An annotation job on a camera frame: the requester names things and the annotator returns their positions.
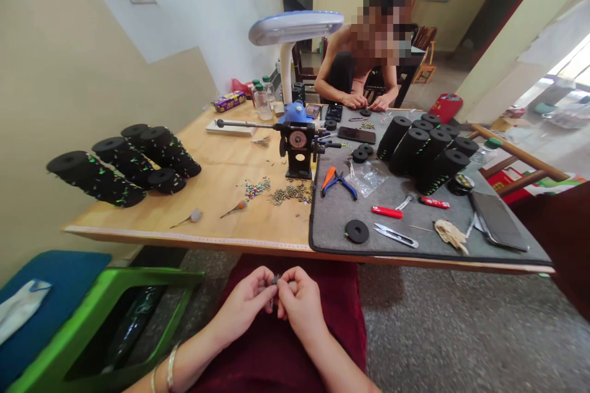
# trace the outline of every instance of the green cap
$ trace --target green cap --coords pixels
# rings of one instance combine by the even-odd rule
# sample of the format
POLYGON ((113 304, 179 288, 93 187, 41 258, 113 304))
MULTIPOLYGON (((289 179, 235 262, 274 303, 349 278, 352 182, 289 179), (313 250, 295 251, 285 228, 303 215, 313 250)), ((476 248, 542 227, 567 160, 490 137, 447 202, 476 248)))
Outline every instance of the green cap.
POLYGON ((497 149, 502 147, 502 141, 497 138, 490 138, 484 143, 484 146, 486 146, 488 149, 497 149))

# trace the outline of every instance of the blue cushion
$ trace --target blue cushion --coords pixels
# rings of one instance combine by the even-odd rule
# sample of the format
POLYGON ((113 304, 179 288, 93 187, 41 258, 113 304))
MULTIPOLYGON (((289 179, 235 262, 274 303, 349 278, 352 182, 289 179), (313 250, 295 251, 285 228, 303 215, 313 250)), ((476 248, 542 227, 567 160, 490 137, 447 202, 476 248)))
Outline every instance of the blue cushion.
POLYGON ((3 303, 34 278, 52 285, 35 314, 0 346, 0 391, 16 381, 51 341, 111 259, 109 254, 91 252, 44 252, 0 290, 3 303))

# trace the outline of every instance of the smartphone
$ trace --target smartphone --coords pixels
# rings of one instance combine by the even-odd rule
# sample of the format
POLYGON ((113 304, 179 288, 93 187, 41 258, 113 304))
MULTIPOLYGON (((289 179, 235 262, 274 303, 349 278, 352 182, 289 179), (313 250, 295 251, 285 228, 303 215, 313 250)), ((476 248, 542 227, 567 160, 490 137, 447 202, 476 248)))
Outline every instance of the smartphone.
POLYGON ((509 209, 499 197, 471 192, 470 200, 480 215, 479 218, 486 230, 486 238, 490 243, 521 252, 529 251, 530 247, 508 213, 509 209))
POLYGON ((366 144, 375 144, 376 136, 374 132, 340 126, 338 129, 338 138, 360 141, 366 144))
POLYGON ((319 106, 317 104, 308 104, 307 109, 305 110, 305 113, 312 120, 315 120, 318 117, 318 115, 320 114, 320 110, 321 110, 321 106, 319 106))
POLYGON ((326 113, 326 120, 334 120, 339 123, 342 120, 342 105, 341 104, 330 104, 328 106, 328 112, 326 113))

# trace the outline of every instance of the wooden armrest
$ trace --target wooden armrest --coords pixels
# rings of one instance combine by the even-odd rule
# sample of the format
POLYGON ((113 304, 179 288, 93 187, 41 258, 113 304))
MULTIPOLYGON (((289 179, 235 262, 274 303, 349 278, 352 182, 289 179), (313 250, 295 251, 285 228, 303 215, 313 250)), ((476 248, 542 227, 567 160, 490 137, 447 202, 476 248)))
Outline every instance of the wooden armrest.
MULTIPOLYGON (((528 152, 525 152, 524 150, 516 147, 514 144, 506 141, 504 138, 502 138, 501 136, 496 135, 495 133, 489 131, 488 129, 480 126, 480 125, 471 125, 471 130, 473 130, 472 133, 469 134, 469 138, 470 139, 474 139, 477 138, 478 136, 483 137, 485 139, 490 139, 490 138, 498 138, 502 140, 502 149, 505 150, 506 152, 508 152, 509 154, 514 155, 514 157, 516 157, 517 159, 519 159, 520 161, 522 161, 523 163, 528 164, 529 166, 531 166, 533 169, 536 169, 536 171, 534 173, 532 173, 531 175, 528 175, 526 177, 520 178, 519 180, 511 183, 510 185, 504 187, 508 188, 513 186, 516 183, 519 183, 523 180, 526 179, 527 183, 525 185, 529 185, 532 182, 535 181, 539 181, 540 179, 548 176, 550 177, 552 180, 560 182, 560 181, 564 181, 567 180, 570 176, 566 173, 563 173, 561 170, 559 169, 555 169, 555 167, 553 166, 549 166, 547 163, 539 160, 538 158, 533 157, 531 154, 529 154, 528 152), (539 178, 541 176, 540 172, 544 172, 544 176, 542 176, 541 178, 539 178)), ((504 167, 507 167, 508 165, 514 163, 516 161, 516 159, 512 160, 511 158, 507 158, 506 160, 504 160, 503 162, 497 164, 496 166, 493 166, 490 168, 490 172, 494 171, 494 173, 499 172, 500 170, 502 170, 504 167)), ((514 187, 511 188, 511 190, 509 192, 504 192, 504 193, 510 193, 513 192, 517 189, 515 189, 514 187)))

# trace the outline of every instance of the green chair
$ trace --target green chair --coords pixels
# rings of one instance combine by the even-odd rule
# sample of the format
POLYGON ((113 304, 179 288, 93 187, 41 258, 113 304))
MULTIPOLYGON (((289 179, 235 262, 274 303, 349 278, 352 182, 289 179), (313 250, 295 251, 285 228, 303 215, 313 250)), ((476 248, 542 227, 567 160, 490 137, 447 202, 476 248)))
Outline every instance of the green chair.
POLYGON ((7 392, 106 392, 121 391, 133 384, 149 373, 164 357, 191 294, 203 281, 204 276, 204 272, 193 273, 173 268, 105 269, 71 318, 63 324, 51 342, 7 392), (147 360, 111 373, 65 381, 70 368, 127 289, 162 285, 184 287, 184 293, 160 341, 147 360))

